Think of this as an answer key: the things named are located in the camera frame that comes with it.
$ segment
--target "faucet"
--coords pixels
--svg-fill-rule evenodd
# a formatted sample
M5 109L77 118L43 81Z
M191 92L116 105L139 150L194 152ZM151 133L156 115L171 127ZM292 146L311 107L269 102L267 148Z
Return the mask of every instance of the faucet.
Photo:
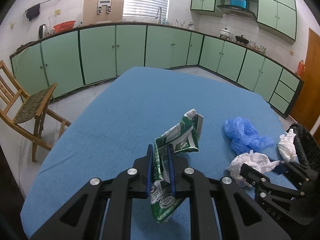
M159 11L160 11L160 18L159 18L158 24L161 24L161 15L162 15L162 8L161 8L161 7L158 8L158 12L157 12L157 15L156 15L156 19L158 19L158 13L159 13Z

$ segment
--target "kettle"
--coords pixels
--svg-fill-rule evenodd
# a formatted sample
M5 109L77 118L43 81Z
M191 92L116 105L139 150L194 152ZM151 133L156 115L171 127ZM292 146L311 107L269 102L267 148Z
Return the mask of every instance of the kettle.
M46 37L47 33L48 33L47 25L45 25L45 24L40 25L40 27L39 27L39 39L42 39L42 38Z

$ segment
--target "wooden chair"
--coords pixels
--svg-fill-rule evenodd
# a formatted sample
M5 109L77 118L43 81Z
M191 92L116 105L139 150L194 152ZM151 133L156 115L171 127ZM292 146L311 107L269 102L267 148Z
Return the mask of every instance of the wooden chair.
M6 103L4 110L0 109L0 117L12 129L32 141L32 161L35 162L36 149L38 145L49 151L52 149L50 144L41 139L45 115L48 114L61 123L59 138L63 134L65 126L70 126L71 122L48 109L52 93L57 86L56 83L52 84L47 89L41 90L30 96L19 85L3 60L0 61L0 70L1 69L4 71L10 82L15 86L17 92L14 93L0 76L0 97ZM23 96L25 98L25 102L22 104L15 117L10 119L7 113L19 96ZM19 123L24 123L32 118L35 118L36 120L33 134L18 125Z

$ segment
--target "black towel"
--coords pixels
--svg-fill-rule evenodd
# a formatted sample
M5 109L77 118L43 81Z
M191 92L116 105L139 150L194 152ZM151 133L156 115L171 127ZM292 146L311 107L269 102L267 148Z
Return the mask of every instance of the black towel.
M40 14L40 3L27 9L26 17L31 21L33 18L37 17Z

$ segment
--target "crumpled white tissue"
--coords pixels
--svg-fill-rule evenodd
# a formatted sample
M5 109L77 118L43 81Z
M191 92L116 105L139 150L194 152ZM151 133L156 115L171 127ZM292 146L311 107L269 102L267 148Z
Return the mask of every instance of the crumpled white tissue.
M294 162L297 158L296 148L293 144L293 139L296 134L293 132L293 129L290 129L289 132L286 132L286 135L280 135L280 142L278 143L279 152L283 160L288 162Z
M251 166L261 173L265 173L267 171L272 171L279 162L280 161L271 162L267 155L262 153L253 153L253 150L251 150L250 153L242 153L234 158L227 170L230 171L230 176L240 187L251 187L245 178L240 175L240 169L243 163Z

